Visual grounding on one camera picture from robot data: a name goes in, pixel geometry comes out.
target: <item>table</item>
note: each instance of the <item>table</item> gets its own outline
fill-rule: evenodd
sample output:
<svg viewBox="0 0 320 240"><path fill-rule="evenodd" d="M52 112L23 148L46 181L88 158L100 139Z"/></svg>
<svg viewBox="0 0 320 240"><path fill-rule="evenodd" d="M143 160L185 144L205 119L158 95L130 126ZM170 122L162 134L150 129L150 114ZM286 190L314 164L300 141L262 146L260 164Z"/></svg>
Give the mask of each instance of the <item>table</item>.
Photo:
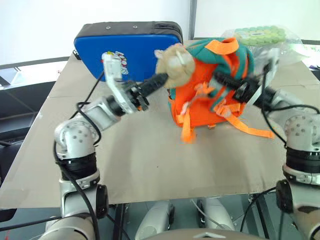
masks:
<svg viewBox="0 0 320 240"><path fill-rule="evenodd" d="M54 130L94 84L82 61L71 56L0 188L0 208L60 206ZM320 107L320 83L302 62L280 67L272 86ZM100 82L91 100L109 94ZM102 133L97 165L110 204L254 193L284 178L286 153L278 139L248 135L222 123L211 130L197 128L194 144L181 143L167 97L165 89L159 90L150 96L147 112L125 115ZM252 128L268 129L254 106L241 119Z"/></svg>

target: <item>black cable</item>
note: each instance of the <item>black cable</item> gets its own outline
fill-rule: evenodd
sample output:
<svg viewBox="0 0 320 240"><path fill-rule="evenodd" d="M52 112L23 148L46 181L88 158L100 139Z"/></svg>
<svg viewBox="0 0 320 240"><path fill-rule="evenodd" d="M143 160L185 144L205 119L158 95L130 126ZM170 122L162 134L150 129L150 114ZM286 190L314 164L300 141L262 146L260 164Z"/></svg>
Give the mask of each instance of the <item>black cable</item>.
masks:
<svg viewBox="0 0 320 240"><path fill-rule="evenodd" d="M4 226L4 227L0 227L0 232L12 230L12 229L19 229L19 228L28 227L31 225L36 225L36 224L41 224L41 223L46 223L46 222L58 220L58 219L61 219L61 216L54 216L54 217L47 218L47 219L42 219L42 220L38 220L38 221L30 221L30 222L26 222L26 223L17 224L17 225Z"/></svg>
<svg viewBox="0 0 320 240"><path fill-rule="evenodd" d="M287 142L286 140L283 139L282 136L279 135L279 133L276 132L276 130L274 130L274 128L271 126L266 112L265 112L265 92L266 92L266 79L267 79L267 71L264 72L263 74L263 80L262 80L262 90L261 90L261 113L263 115L263 118L266 122L266 124L268 125L268 127L270 128L270 130L284 143L284 147L287 146Z"/></svg>
<svg viewBox="0 0 320 240"><path fill-rule="evenodd" d="M82 117L83 117L85 120L87 120L87 121L91 124L91 126L94 128L94 130L95 130L96 133L98 134L98 139L94 142L94 145L96 145L96 144L99 143L100 140L101 140L101 132L100 132L99 128L97 127L97 125L94 123L94 121L92 121L92 120L90 119L90 117L88 117L88 116L81 110L81 106L87 105L87 104L89 104L89 103L90 103L90 102L85 102L85 101L78 102L78 103L76 104L76 110L77 110L78 113L80 113L80 114L82 115Z"/></svg>
<svg viewBox="0 0 320 240"><path fill-rule="evenodd" d="M85 202L86 207L89 210L90 216L92 218L92 224L93 224L93 230L94 230L94 235L95 235L95 240L100 240L100 234L99 234L99 226L98 226L98 219L97 216L95 214L94 209L91 206L91 203L87 197L87 195L85 194L84 190L78 185L77 181L73 178L73 176L69 173L69 171L66 169L66 167L61 164L61 160L59 159L58 155L57 155L57 142L54 141L53 143L53 156L55 159L55 163L58 164L58 166L61 169L61 172L68 178L68 180L73 184L73 186L75 187L76 191L80 194L80 196L82 197L83 201Z"/></svg>
<svg viewBox="0 0 320 240"><path fill-rule="evenodd" d="M268 189L268 190L265 190L265 191L263 191L263 192L260 192L260 193L256 196L256 198L254 198L254 199L250 202L249 206L246 208L246 210L245 210L245 212L244 212L244 216L243 216L243 219L242 219L242 222L241 222L240 232L242 232L243 229L244 229L245 219L246 219L246 216L247 216L247 214L248 214L249 209L251 208L251 206L252 206L253 204L255 204L255 202L257 201L257 199L258 199L260 196L265 195L265 194L267 194L267 193L269 193L269 192L271 192L271 191L273 191L273 190L275 190L275 189L276 189L276 187L272 187L272 188L270 188L270 189Z"/></svg>
<svg viewBox="0 0 320 240"><path fill-rule="evenodd" d="M294 108L308 108L308 109L313 109L316 111L317 114L320 114L320 110L311 105L306 105L306 104L296 104L296 105L291 105L291 106L285 106L285 107L279 107L279 108L272 108L271 112L273 111L282 111L282 110L287 110L287 109L294 109Z"/></svg>
<svg viewBox="0 0 320 240"><path fill-rule="evenodd" d="M283 226L284 226L284 219L285 219L285 212L282 211L281 212L281 216L280 216L280 225L279 225L279 234L278 234L278 239L281 240L282 237L282 230L283 230Z"/></svg>
<svg viewBox="0 0 320 240"><path fill-rule="evenodd" d="M97 78L95 84L93 85L93 87L92 87L89 95L88 95L88 96L86 97L86 99L84 100L85 103L88 102L89 98L91 97L92 93L93 93L94 90L96 89L98 83L100 82L100 80L102 79L102 77L104 76L104 74L105 74L104 71L102 71L102 72L100 73L100 75L99 75L99 77ZM77 115L77 113L78 113L78 112L75 111L75 112L73 113L73 115L70 117L70 119L73 119L73 118L75 117L75 115Z"/></svg>
<svg viewBox="0 0 320 240"><path fill-rule="evenodd" d="M128 233L124 230L123 227L121 227L109 214L106 215L108 219L110 219L111 222L113 222L114 225L116 225L118 227L118 229L120 229L120 231L125 235L125 237L128 240L131 240Z"/></svg>

